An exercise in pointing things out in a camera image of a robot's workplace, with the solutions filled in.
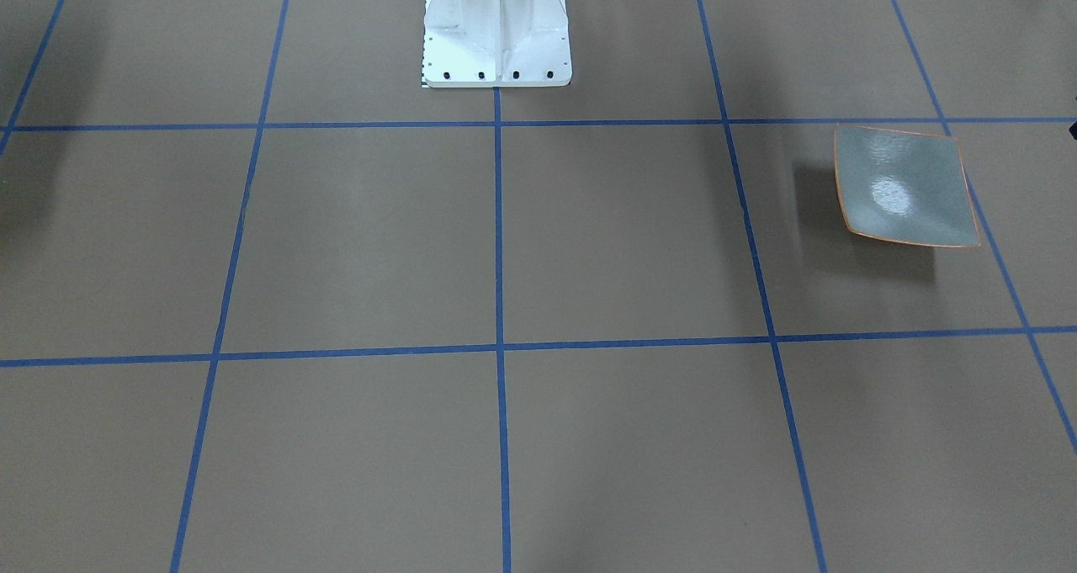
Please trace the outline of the square blue-green ceramic plate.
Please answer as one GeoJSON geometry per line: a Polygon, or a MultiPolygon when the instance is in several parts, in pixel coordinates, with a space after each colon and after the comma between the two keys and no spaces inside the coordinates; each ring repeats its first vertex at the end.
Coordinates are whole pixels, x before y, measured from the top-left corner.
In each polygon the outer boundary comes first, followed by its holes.
{"type": "Polygon", "coordinates": [[[984,242],[955,137],[839,124],[833,154],[847,230],[904,246],[984,242]]]}

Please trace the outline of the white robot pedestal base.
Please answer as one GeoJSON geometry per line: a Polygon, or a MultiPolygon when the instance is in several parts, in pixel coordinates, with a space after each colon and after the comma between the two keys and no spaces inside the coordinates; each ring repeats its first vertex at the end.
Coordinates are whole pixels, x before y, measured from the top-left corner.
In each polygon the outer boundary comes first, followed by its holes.
{"type": "Polygon", "coordinates": [[[424,0],[426,88],[558,88],[573,78],[567,0],[424,0]]]}

